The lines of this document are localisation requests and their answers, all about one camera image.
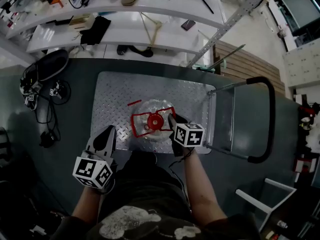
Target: hand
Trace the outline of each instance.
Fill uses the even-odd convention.
[[[185,119],[184,117],[182,117],[176,113],[175,118],[173,117],[172,114],[169,114],[168,121],[169,121],[170,129],[173,130],[173,133],[170,135],[169,138],[172,141],[171,146],[172,146],[172,150],[173,150],[174,155],[176,157],[182,157],[182,156],[187,156],[187,155],[189,156],[190,153],[193,151],[193,148],[184,147],[174,140],[176,124],[177,123],[178,124],[187,124],[188,123],[187,119]]]

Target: metal frame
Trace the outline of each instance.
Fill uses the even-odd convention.
[[[217,32],[211,37],[206,45],[202,47],[199,54],[195,55],[188,62],[187,68],[191,68],[205,53],[216,44],[244,15],[248,14],[261,0],[246,0],[242,6],[227,20],[224,27],[218,28]]]
[[[259,229],[259,231],[261,232],[262,229],[264,228],[264,226],[266,225],[268,219],[270,218],[272,212],[274,210],[276,210],[280,205],[282,205],[285,201],[287,201],[293,194],[294,192],[296,192],[296,188],[294,187],[291,187],[291,186],[287,186],[287,185],[284,185],[282,183],[279,183],[277,181],[274,181],[272,179],[269,179],[269,178],[265,178],[264,179],[264,182],[265,183],[268,183],[270,185],[273,185],[277,188],[280,188],[280,189],[283,189],[283,190],[286,190],[286,191],[290,191],[290,193],[281,201],[279,202],[276,206],[274,207],[269,207],[267,205],[265,205],[264,203],[260,202],[259,200],[253,198],[252,196],[248,195],[247,193],[243,192],[242,190],[240,189],[237,189],[235,191],[235,193],[242,197],[244,200],[248,201],[249,203],[251,203],[252,205],[254,205],[255,207],[259,208],[261,211],[265,212],[267,215]]]
[[[269,128],[268,128],[268,139],[267,139],[267,145],[266,149],[263,154],[260,156],[251,156],[251,155],[243,155],[240,153],[232,152],[233,148],[233,138],[234,138],[234,113],[235,113],[235,92],[234,89],[236,87],[244,86],[244,85],[252,85],[252,84],[257,84],[257,83],[263,83],[268,87],[268,92],[269,92]],[[207,93],[208,96],[215,96],[216,93],[221,92],[221,91],[229,91],[233,90],[233,100],[232,100],[232,115],[231,115],[231,122],[230,122],[230,143],[231,143],[231,148],[227,149],[225,146],[223,148],[219,147],[214,147],[208,143],[204,143],[203,146],[221,153],[224,153],[229,156],[233,156],[239,159],[244,159],[247,160],[249,163],[253,164],[260,164],[263,163],[265,160],[268,159],[268,157],[271,155],[273,145],[274,145],[274,137],[275,137],[275,125],[276,125],[276,95],[275,95],[275,89],[273,85],[271,84],[270,80],[267,79],[264,76],[257,76],[257,77],[252,77],[248,78],[245,81],[242,82],[236,82],[236,83],[231,83],[228,85],[225,85],[223,87],[220,87],[215,90],[211,90]]]

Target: red plastic part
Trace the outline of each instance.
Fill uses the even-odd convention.
[[[164,119],[159,114],[159,112],[160,111],[167,111],[167,110],[172,110],[172,116],[173,116],[173,118],[176,118],[176,111],[175,111],[173,106],[168,107],[168,108],[164,108],[164,109],[159,109],[155,113],[146,112],[146,113],[141,113],[141,114],[132,114],[131,117],[130,117],[130,121],[131,121],[131,128],[132,128],[133,135],[136,138],[140,138],[140,137],[148,135],[148,134],[153,134],[156,130],[159,130],[159,131],[162,131],[162,132],[163,131],[172,131],[171,129],[162,129],[162,127],[164,125]],[[150,127],[150,132],[146,132],[144,134],[137,135],[137,131],[136,131],[135,124],[134,124],[134,117],[147,115],[147,114],[149,115],[147,123],[148,123],[148,126]]]
[[[134,101],[134,102],[131,102],[131,103],[127,104],[127,106],[129,107],[129,106],[134,105],[134,104],[136,104],[136,103],[139,103],[139,102],[141,102],[141,101],[142,101],[141,99],[136,100],[136,101]]]

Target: diamond plate metal sheet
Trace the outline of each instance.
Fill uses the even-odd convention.
[[[142,150],[155,153],[172,153],[171,140],[153,142],[143,137],[135,138],[130,116],[136,106],[128,106],[137,100],[167,100],[176,113],[201,124],[205,128],[205,140],[212,143],[216,117],[216,95],[209,97],[212,85],[191,81],[119,72],[101,72],[98,75],[92,108],[91,135],[99,129],[116,127],[116,148],[119,150]],[[197,147],[199,154],[211,150]]]

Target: gray table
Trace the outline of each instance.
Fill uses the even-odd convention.
[[[70,101],[56,108],[61,141],[51,148],[44,149],[39,146],[39,142],[45,126],[37,124],[34,113],[24,106],[18,88],[20,76],[0,77],[0,126],[8,130],[17,153],[26,150],[30,154],[39,176],[70,213],[82,191],[82,186],[72,176],[72,169],[76,157],[81,154],[90,136],[95,86],[97,76],[102,71],[162,76],[209,84],[216,88],[231,83],[231,80],[223,76],[158,63],[115,59],[71,59],[68,67],[58,76],[67,80],[72,88]],[[225,98],[223,93],[218,93],[213,140],[213,144],[217,146],[223,141],[219,137],[225,136],[223,118],[228,107]],[[268,108],[266,90],[257,86],[243,86],[236,89],[233,141],[235,152],[250,156],[259,156],[264,152],[268,136]],[[287,185],[292,184],[291,168],[298,139],[297,108],[296,103],[283,96],[276,97],[274,148],[266,162],[250,164],[245,160],[213,151],[200,157],[216,191],[217,199],[227,215],[239,212],[243,208],[243,203],[239,204],[234,195],[235,189],[240,186],[256,180],[262,182],[265,177]],[[129,156],[130,154],[125,151],[114,154],[120,166]],[[167,168],[173,159],[172,155],[161,154],[158,156],[158,164]],[[175,165],[174,170],[184,179],[182,163]],[[40,185],[34,191],[39,195],[46,193],[47,198],[42,198],[41,202],[59,209],[58,204]]]

